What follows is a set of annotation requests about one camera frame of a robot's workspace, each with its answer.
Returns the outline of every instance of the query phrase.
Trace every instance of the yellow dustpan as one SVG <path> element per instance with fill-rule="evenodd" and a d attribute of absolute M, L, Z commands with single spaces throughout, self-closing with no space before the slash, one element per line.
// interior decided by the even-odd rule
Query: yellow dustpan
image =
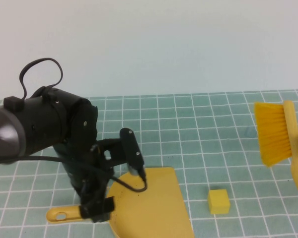
<path fill-rule="evenodd" d="M 146 169 L 148 189 L 136 193 L 113 183 L 115 211 L 109 224 L 117 238 L 193 238 L 190 220 L 173 168 Z M 135 188 L 144 186 L 130 173 L 120 179 Z"/>

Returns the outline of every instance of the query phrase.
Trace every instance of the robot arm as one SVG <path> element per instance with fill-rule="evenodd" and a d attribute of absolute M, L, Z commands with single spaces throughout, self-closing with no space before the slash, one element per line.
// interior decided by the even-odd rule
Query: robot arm
<path fill-rule="evenodd" d="M 106 198 L 109 179 L 135 192 L 147 188 L 144 160 L 135 135 L 123 128 L 120 138 L 97 140 L 97 107 L 88 99 L 54 88 L 58 83 L 39 88 L 26 98 L 23 77 L 27 70 L 39 62 L 28 64 L 20 74 L 24 89 L 22 99 L 8 97 L 0 106 L 0 163 L 17 160 L 51 160 L 62 162 L 71 184 L 80 196 L 79 212 L 83 219 L 93 222 L 110 219 L 114 210 L 113 197 Z M 30 156 L 53 146 L 59 158 Z M 111 158 L 105 157 L 105 151 Z M 144 188 L 134 189 L 114 176 L 114 166 L 127 163 L 130 172 L 144 181 Z"/>

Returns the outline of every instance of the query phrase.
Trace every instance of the table surface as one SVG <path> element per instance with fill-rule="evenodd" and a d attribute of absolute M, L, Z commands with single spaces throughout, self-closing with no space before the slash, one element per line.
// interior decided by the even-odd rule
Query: table surface
<path fill-rule="evenodd" d="M 147 167 L 175 168 L 195 237 L 298 238 L 290 160 L 262 164 L 253 114 L 254 102 L 292 100 L 298 118 L 298 90 L 89 99 L 99 109 L 98 139 L 117 138 L 129 127 Z M 38 155 L 56 154 L 47 148 Z M 210 215 L 210 189 L 227 190 L 229 214 Z M 0 165 L 0 238 L 114 237 L 108 223 L 47 224 L 50 207 L 78 203 L 59 163 Z"/>

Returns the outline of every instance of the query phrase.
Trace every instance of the brush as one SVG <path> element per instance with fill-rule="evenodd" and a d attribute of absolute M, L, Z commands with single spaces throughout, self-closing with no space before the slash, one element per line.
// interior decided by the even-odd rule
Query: brush
<path fill-rule="evenodd" d="M 291 171 L 298 189 L 298 123 L 294 103 L 255 103 L 255 117 L 263 163 L 272 166 L 292 157 Z"/>

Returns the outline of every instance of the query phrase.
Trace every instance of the small yellow block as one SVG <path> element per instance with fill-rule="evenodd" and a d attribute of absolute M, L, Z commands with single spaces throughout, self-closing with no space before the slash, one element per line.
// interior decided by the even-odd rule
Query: small yellow block
<path fill-rule="evenodd" d="M 211 214 L 227 214 L 230 208 L 227 190 L 210 190 L 208 195 L 208 203 Z"/>

